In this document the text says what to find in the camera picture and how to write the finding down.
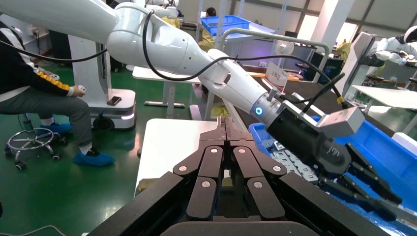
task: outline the blue led light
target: blue led light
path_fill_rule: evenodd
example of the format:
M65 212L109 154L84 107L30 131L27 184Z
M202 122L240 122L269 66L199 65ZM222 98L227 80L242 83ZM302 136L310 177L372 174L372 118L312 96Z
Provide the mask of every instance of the blue led light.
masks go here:
M257 115L262 115L262 108L260 108L260 107L255 108L255 113Z

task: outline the blue shoe cover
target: blue shoe cover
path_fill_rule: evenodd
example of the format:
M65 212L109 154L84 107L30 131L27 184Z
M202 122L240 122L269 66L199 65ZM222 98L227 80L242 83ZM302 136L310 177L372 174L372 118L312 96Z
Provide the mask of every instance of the blue shoe cover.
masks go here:
M87 156L78 151L72 162L87 166L107 166L114 162L114 158L107 154L100 153L98 156Z
M57 124L53 123L52 125L41 125L41 128L50 129L54 133L59 133L60 135L64 135L72 130L72 127L70 124ZM36 132L37 136L40 136L42 134L46 134L46 130L38 130Z

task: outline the paper label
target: paper label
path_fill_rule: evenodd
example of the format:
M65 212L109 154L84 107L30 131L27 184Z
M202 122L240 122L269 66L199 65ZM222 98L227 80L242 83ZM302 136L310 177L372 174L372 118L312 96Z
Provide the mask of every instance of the paper label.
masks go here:
M268 64L267 72L265 73L265 79L268 80L280 92L284 92L288 77L289 74L283 69L279 68L273 62Z

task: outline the hand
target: hand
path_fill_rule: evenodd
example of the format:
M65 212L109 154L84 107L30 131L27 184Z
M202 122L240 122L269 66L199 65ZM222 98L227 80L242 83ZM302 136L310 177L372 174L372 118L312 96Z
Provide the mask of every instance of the hand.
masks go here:
M44 74L44 75L47 75L47 76L54 75L54 73L52 73L52 72L50 72L50 71L47 71L47 70L44 70L44 71L43 71L43 74Z
M86 95L80 88L78 88L78 85L74 85L72 88L74 89L74 92L71 97L82 97Z

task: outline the yellow sleeve stripe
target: yellow sleeve stripe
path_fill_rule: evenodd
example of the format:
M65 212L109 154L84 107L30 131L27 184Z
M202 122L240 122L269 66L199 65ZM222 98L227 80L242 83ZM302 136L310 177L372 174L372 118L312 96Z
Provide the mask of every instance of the yellow sleeve stripe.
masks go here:
M344 102L344 101L345 101L345 99L342 96L340 96L340 97L337 98L337 103L339 105L342 104L342 102Z
M54 80L51 77L45 75L43 72L37 72L37 75L47 80L49 83L55 85L56 87L69 91L69 85L66 85L66 84L61 83L60 81Z

